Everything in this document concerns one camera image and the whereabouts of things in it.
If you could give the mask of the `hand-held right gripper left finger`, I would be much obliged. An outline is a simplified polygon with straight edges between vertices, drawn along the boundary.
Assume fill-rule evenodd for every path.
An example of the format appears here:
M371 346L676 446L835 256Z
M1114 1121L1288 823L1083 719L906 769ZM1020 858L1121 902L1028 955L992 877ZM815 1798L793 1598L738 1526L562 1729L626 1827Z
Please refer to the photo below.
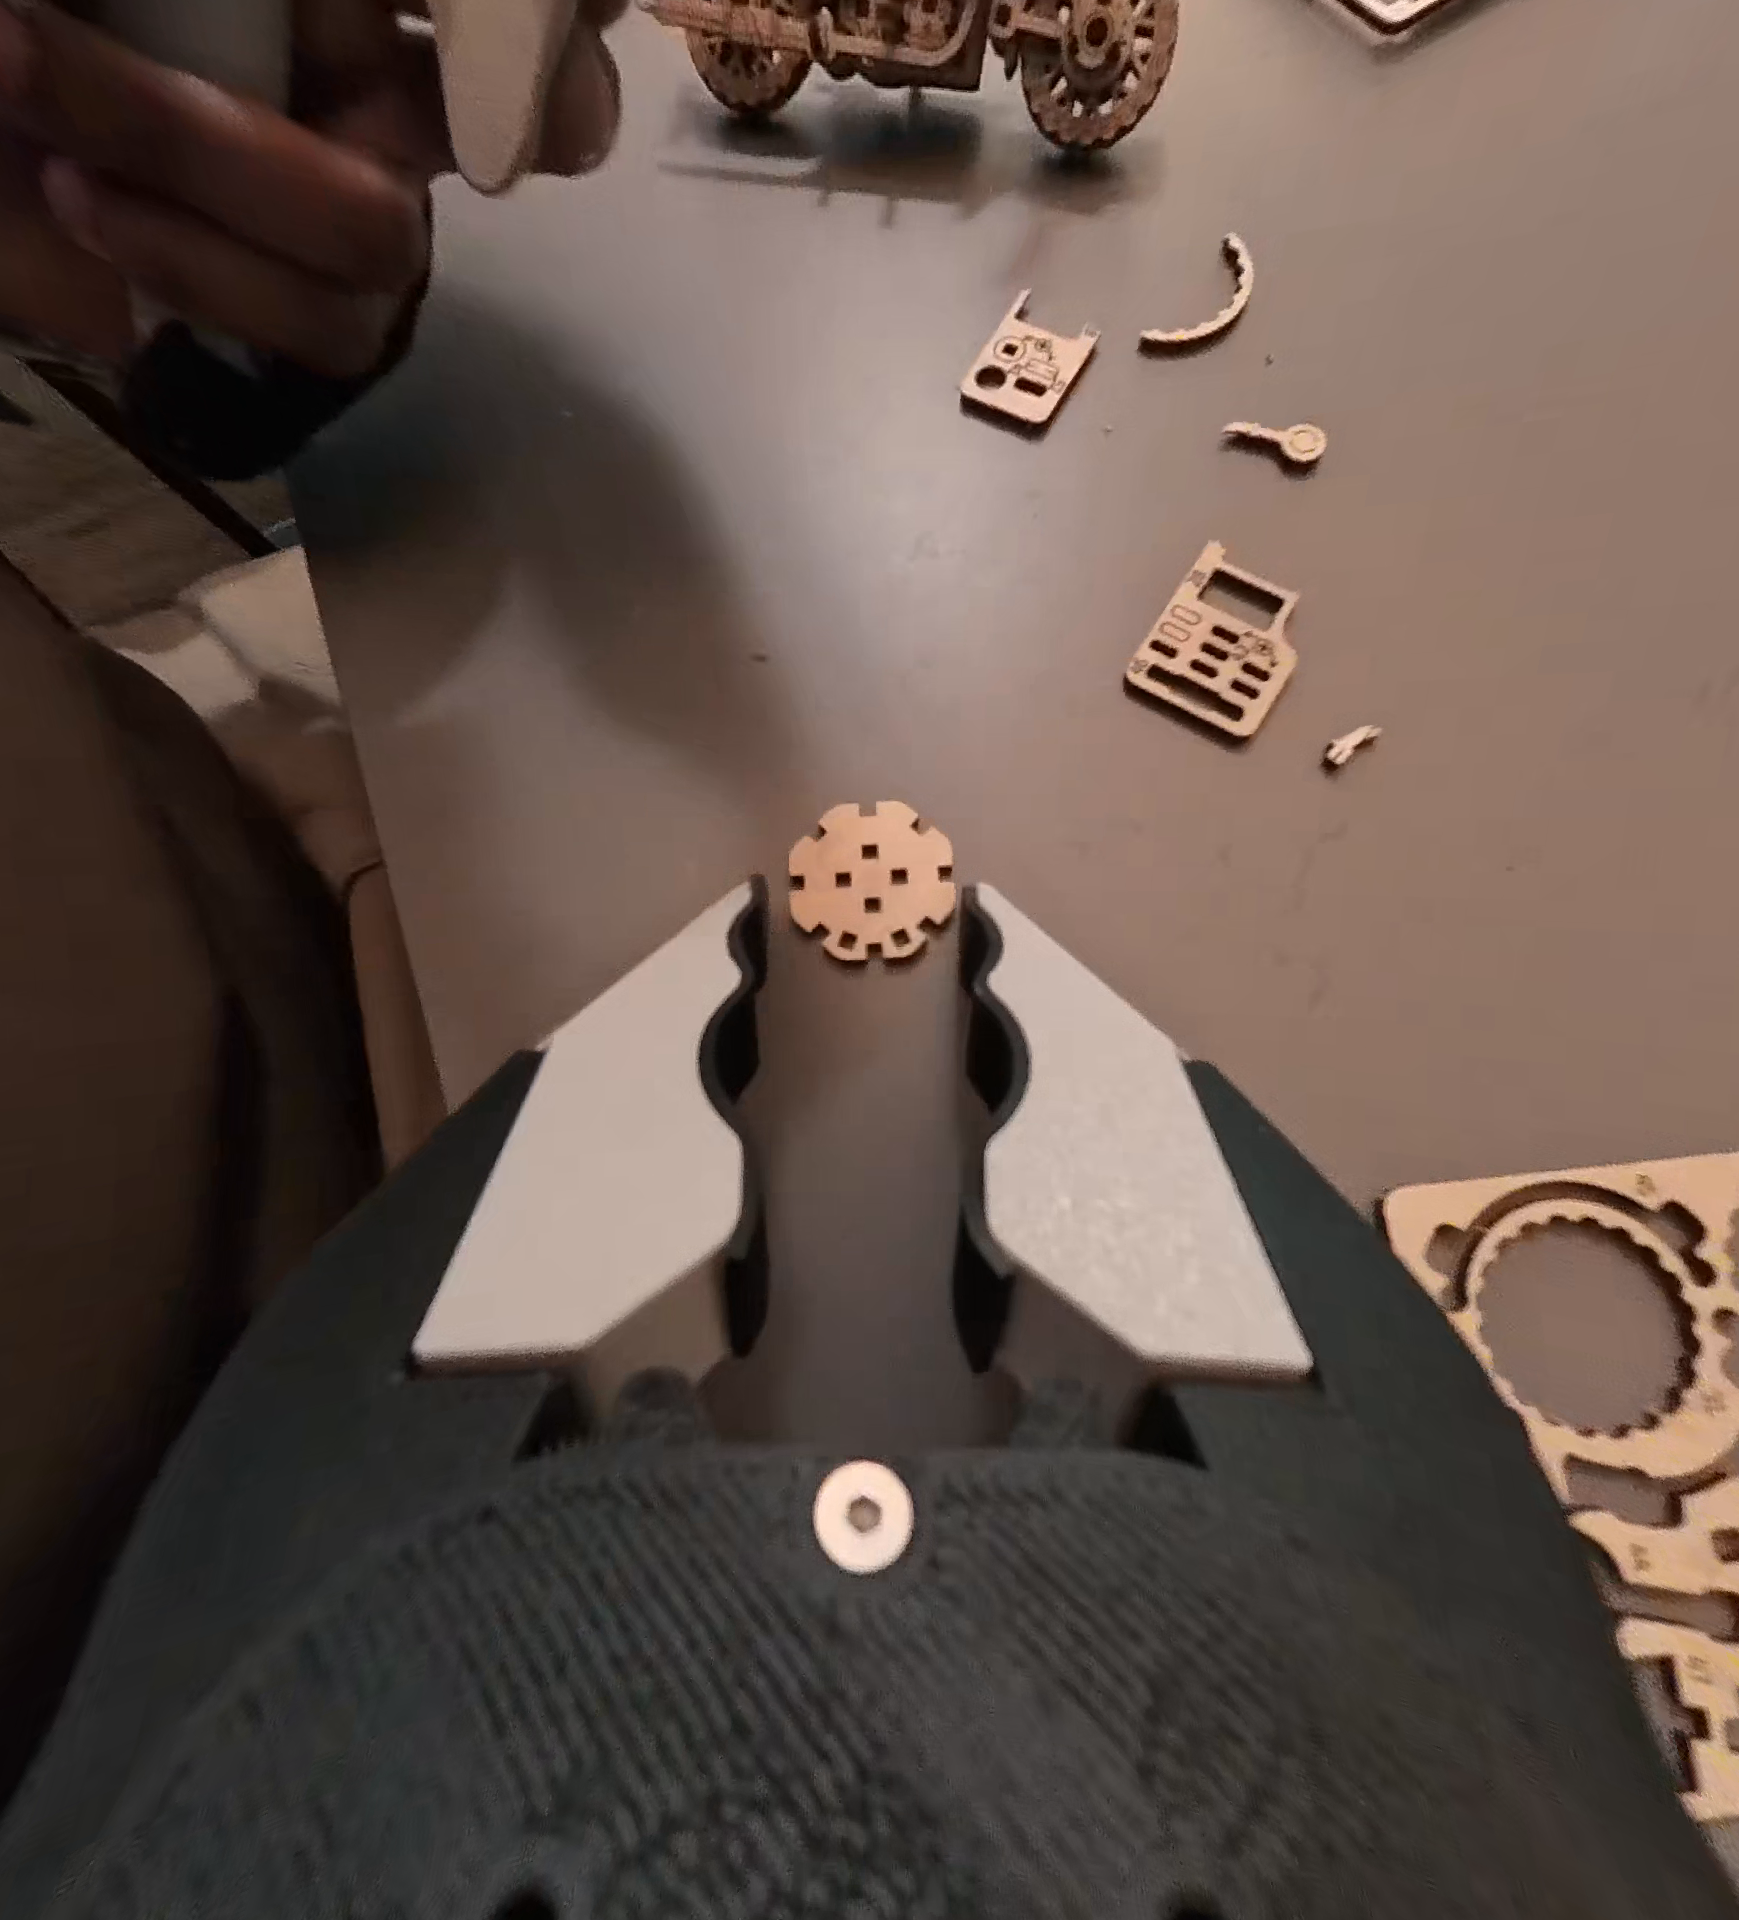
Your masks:
M519 1112L410 1343L420 1377L551 1373L594 1414L702 1384L768 1307L758 1069L768 888L696 914L537 1048Z

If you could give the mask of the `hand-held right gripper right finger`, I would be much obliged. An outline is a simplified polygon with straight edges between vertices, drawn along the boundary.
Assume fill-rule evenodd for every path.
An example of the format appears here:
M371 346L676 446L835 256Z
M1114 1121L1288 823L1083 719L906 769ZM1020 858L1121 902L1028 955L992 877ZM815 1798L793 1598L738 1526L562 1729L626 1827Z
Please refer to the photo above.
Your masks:
M978 1377L1072 1382L1114 1426L1183 1382L1315 1373L1190 1060L989 884L962 892L978 1098L954 1321Z

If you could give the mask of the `round notched wooden disc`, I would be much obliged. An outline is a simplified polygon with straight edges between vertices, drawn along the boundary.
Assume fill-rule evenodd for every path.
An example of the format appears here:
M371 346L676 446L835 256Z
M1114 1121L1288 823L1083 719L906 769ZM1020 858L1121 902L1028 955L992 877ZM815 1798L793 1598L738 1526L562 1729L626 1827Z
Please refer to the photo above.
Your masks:
M900 802L833 804L785 873L791 924L845 966L917 957L958 902L950 837Z

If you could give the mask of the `grey desk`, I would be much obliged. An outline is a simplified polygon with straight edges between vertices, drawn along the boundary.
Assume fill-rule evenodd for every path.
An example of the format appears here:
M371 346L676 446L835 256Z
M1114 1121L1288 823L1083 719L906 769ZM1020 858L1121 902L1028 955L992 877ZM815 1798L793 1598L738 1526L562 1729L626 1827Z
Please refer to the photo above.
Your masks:
M845 966L785 918L833 804L914 804L1360 1211L1739 1149L1739 4L1390 45L1187 4L1079 164L1014 87L741 128L678 38L616 44L611 160L436 186L419 338L290 496L452 1100L770 875L726 1432L1015 1409L954 1327L955 938ZM1231 230L1239 324L1144 354L1231 299ZM1024 286L1100 330L1042 434L960 401ZM1209 540L1301 594L1249 741L1124 686Z

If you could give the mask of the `person's left hand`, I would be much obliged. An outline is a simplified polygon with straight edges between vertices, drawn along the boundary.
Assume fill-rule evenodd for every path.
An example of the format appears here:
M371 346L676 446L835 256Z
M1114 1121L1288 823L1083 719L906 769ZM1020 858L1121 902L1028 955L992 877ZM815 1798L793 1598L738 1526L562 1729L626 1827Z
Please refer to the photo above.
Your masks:
M435 50L396 4L290 11L274 109L0 4L0 334L121 364L183 320L318 377L377 366L449 159Z

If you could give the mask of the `wooden motorcycle model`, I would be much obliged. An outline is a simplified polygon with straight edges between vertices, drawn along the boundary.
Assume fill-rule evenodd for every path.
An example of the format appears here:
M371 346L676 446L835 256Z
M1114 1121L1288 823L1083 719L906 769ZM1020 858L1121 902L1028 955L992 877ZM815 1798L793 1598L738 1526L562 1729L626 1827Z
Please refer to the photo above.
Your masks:
M976 92L996 59L1062 153L1124 141L1172 68L1176 1L647 1L684 35L710 96L741 122L785 109L814 72L882 90Z

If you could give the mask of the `slotted wooden panel piece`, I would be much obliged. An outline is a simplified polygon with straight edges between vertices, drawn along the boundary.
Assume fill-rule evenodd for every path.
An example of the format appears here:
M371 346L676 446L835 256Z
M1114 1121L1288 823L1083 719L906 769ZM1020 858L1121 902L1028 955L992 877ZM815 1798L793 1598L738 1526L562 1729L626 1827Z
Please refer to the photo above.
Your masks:
M1252 740L1288 689L1301 594L1209 540L1124 669L1128 692L1235 741Z

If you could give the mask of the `person's brown clothing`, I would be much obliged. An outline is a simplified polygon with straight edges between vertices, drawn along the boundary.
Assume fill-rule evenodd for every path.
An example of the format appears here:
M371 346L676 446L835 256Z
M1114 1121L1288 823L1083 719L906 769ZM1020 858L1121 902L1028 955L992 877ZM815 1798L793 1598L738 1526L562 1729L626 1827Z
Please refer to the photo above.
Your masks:
M379 1167L324 879L0 555L0 1812L167 1448Z

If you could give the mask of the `notched wooden panel piece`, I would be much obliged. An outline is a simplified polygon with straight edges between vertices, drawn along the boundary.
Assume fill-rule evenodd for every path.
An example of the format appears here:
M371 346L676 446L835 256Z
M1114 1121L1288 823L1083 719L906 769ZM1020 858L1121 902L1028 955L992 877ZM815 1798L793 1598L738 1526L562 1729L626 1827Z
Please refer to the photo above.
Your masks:
M960 401L968 410L1042 434L1097 354L1100 330L1065 334L1035 322L1032 289L1015 294L1003 318L963 372Z

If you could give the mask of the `wooden cutout sheet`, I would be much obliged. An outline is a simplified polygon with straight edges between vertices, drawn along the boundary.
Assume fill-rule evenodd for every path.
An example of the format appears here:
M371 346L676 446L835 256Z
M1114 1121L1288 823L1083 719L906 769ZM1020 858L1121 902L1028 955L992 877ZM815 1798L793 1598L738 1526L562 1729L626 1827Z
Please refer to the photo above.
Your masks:
M1634 1591L1739 1607L1739 1150L1629 1165L1494 1173L1393 1188L1379 1216L1528 1445L1576 1533ZM1544 1229L1583 1227L1650 1261L1688 1330L1660 1405L1610 1430L1570 1425L1514 1386L1484 1330L1484 1288L1506 1253ZM1739 1638L1616 1614L1618 1650L1691 1716L1675 1740L1682 1803L1739 1821Z

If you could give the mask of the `curved toothed wooden piece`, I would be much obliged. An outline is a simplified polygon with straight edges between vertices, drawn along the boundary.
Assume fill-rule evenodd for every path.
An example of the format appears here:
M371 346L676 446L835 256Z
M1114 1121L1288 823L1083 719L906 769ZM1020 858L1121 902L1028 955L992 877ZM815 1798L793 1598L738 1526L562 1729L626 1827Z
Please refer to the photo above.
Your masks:
M1249 308L1256 266L1245 237L1231 230L1221 242L1222 259L1233 277L1231 299L1209 318L1188 326L1144 329L1139 349L1150 356L1187 354L1205 350L1225 338Z

